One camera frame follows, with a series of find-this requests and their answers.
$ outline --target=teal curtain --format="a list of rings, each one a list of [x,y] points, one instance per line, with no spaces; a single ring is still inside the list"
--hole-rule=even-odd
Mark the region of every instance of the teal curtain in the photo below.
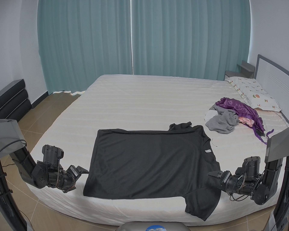
[[[224,80],[250,30],[249,0],[132,0],[134,74]]]
[[[129,0],[39,0],[37,25],[49,94],[132,74]]]

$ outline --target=white pillow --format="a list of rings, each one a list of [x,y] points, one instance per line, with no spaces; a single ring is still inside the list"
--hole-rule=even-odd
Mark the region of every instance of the white pillow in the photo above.
[[[227,78],[226,81],[239,92],[250,107],[265,111],[281,111],[277,101],[263,89],[256,79],[234,76]]]

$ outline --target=mattress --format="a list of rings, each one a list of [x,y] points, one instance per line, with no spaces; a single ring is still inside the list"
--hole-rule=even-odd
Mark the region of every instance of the mattress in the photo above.
[[[255,137],[252,129],[238,124],[230,134],[209,131],[205,112],[220,98],[235,98],[239,93],[227,81],[181,77],[103,75],[73,102],[45,132],[31,155],[42,160],[42,146],[55,145],[64,150],[61,165],[71,164],[89,169],[92,150],[99,129],[168,130],[172,123],[188,121],[202,125],[211,138],[212,150],[221,170],[234,173],[249,156],[260,156],[260,171],[265,167],[266,145]],[[258,110],[266,131],[271,134],[287,128],[280,113]],[[185,213],[183,197],[108,200],[83,196],[87,175],[82,175],[76,189],[64,194],[45,187],[31,191],[46,205],[61,213],[102,224],[121,225],[129,221],[178,221],[188,226],[228,222],[276,204],[280,192],[282,168],[277,193],[264,205],[250,200],[232,202],[222,192],[220,201],[206,221]]]

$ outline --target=fitted sheet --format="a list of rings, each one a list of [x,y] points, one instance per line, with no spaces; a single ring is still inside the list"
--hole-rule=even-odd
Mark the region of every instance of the fitted sheet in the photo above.
[[[55,145],[64,150],[61,165],[71,164],[89,169],[95,138],[99,129],[168,130],[172,123],[191,121],[192,126],[202,125],[211,138],[212,150],[221,170],[234,173],[249,156],[260,156],[260,171],[265,167],[266,145],[255,137],[252,129],[238,124],[230,134],[209,131],[205,126],[205,112],[220,98],[235,98],[242,102],[239,93],[227,81],[205,79],[103,75],[74,101],[45,132],[31,152],[35,160],[42,160],[42,146]],[[266,131],[271,135],[287,128],[280,113],[257,110]],[[222,192],[220,201],[203,221],[185,213],[183,197],[109,200],[83,196],[87,175],[82,175],[76,189],[62,193],[58,189],[31,191],[46,205],[61,213],[102,224],[121,225],[129,221],[178,221],[188,226],[212,225],[228,222],[276,204],[282,185],[284,168],[278,180],[277,193],[259,206],[249,198],[231,202]]]

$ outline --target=white wall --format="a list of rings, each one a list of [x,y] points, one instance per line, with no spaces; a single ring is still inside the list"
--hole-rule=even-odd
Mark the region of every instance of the white wall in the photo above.
[[[250,0],[251,41],[248,63],[258,54],[289,70],[289,0]]]
[[[24,79],[33,103],[47,91],[38,53],[38,0],[0,0],[0,89]]]

